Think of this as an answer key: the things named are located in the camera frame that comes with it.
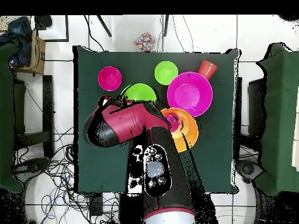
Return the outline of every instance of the orange bowl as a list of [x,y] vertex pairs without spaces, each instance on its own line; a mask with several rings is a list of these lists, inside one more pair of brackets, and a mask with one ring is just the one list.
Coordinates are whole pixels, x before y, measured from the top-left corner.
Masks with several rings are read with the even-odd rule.
[[199,137],[199,128],[195,119],[186,111],[179,108],[165,108],[161,110],[165,118],[173,116],[178,121],[177,129],[171,129],[172,138],[175,141],[176,150],[180,153],[187,150],[185,136],[189,148],[194,146]]

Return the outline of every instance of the green cloth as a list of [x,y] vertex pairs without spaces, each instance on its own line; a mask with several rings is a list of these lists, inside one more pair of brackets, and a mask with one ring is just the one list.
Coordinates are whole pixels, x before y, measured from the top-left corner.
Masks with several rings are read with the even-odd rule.
[[292,164],[299,53],[273,44],[270,53],[259,62],[267,74],[265,96],[266,127],[262,137],[261,164],[265,169],[256,180],[267,195],[281,191],[299,193],[299,172]]
[[0,188],[13,193],[23,191],[22,183],[12,177],[15,113],[13,74],[8,67],[8,61],[17,50],[14,44],[0,46]]
[[[196,118],[199,138],[191,148],[194,161],[206,191],[234,193],[231,185],[232,161],[232,106],[234,99],[234,59],[238,50],[227,54],[170,53],[170,52],[93,52],[77,46],[78,52],[78,114],[79,114],[79,191],[125,192],[128,144],[111,148],[89,146],[82,135],[85,120],[98,105],[99,96],[117,96],[132,83],[146,83],[154,88],[162,102],[167,104],[167,86],[154,77],[161,61],[173,62],[179,74],[197,72],[203,60],[218,69],[211,77],[213,101],[210,108]],[[122,76],[121,86],[107,92],[98,84],[98,73],[106,67],[116,67]],[[184,166],[188,165],[188,151],[179,154]]]

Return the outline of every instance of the red cup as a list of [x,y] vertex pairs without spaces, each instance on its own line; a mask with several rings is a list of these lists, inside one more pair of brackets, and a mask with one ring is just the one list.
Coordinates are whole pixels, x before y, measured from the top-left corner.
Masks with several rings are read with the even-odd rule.
[[216,69],[217,69],[216,65],[204,60],[200,65],[198,74],[201,74],[203,77],[209,80],[211,76],[214,74],[214,72],[216,71]]

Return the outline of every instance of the lime green bowl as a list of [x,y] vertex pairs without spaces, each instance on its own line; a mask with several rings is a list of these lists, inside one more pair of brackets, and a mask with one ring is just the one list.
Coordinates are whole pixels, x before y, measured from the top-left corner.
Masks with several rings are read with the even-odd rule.
[[129,100],[152,100],[156,101],[157,96],[155,91],[148,85],[143,83],[136,83],[134,85],[127,86],[121,94],[123,98]]
[[178,68],[173,62],[170,61],[160,62],[155,68],[155,78],[163,85],[169,85],[178,74]]

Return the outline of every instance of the magenta bowl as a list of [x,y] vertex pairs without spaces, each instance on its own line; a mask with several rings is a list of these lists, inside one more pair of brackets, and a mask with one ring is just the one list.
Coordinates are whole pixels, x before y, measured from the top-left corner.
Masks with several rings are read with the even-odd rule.
[[210,83],[202,75],[185,72],[178,75],[167,90],[170,107],[187,111],[192,117],[202,115],[210,107],[213,91]]
[[115,67],[105,67],[98,75],[98,82],[102,89],[114,91],[121,84],[121,73]]

